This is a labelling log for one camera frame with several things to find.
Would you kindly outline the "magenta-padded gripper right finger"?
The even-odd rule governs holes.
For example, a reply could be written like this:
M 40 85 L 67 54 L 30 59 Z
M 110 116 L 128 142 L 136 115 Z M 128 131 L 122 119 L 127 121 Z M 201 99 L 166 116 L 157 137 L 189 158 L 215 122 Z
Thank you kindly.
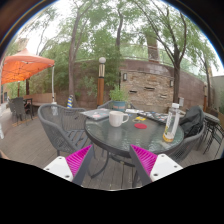
M 140 179 L 145 186 L 182 169 L 166 154 L 156 155 L 133 144 L 130 145 L 129 154 L 136 167 L 133 185 L 136 185 L 137 179 Z

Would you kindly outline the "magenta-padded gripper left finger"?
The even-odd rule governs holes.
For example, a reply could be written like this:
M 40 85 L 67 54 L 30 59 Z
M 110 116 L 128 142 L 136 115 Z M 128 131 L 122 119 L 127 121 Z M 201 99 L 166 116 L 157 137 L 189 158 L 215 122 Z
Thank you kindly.
M 93 152 L 93 145 L 89 145 L 67 157 L 58 156 L 44 170 L 81 186 Z

